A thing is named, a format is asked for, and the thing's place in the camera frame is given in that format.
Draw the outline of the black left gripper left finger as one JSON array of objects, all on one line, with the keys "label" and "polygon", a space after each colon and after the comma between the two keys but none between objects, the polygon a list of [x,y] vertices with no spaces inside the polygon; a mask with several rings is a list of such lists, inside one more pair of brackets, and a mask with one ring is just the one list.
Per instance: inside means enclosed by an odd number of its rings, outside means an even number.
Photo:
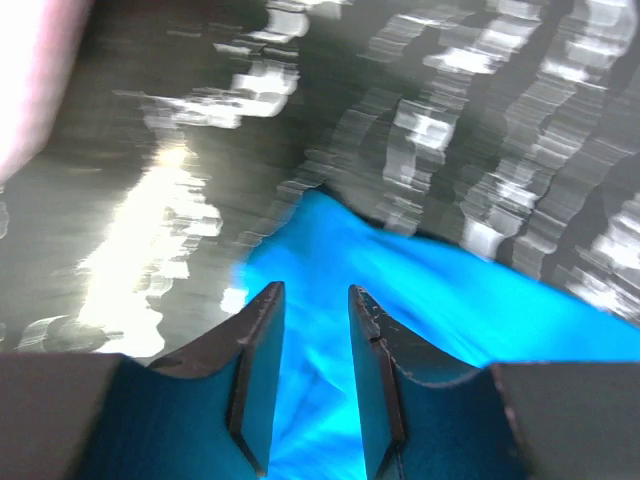
[{"label": "black left gripper left finger", "polygon": [[285,287],[142,365],[122,354],[1,358],[5,479],[258,479],[270,459]]}]

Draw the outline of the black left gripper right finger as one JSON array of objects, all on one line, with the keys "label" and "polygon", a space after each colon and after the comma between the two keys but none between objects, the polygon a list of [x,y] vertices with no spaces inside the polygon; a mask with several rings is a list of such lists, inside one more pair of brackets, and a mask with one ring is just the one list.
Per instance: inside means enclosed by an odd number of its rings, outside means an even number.
[{"label": "black left gripper right finger", "polygon": [[635,479],[639,366],[471,366],[391,317],[363,288],[349,321],[370,479]]}]

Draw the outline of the blue t shirt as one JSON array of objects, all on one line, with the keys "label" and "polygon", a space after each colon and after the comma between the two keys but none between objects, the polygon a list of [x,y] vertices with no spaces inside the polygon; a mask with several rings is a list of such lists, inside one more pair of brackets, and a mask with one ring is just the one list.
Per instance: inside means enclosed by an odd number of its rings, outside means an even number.
[{"label": "blue t shirt", "polygon": [[348,290],[475,367],[523,361],[635,361],[639,331],[502,265],[375,228],[334,198],[304,193],[233,271],[247,298],[285,285],[285,335],[268,475],[365,475]]}]

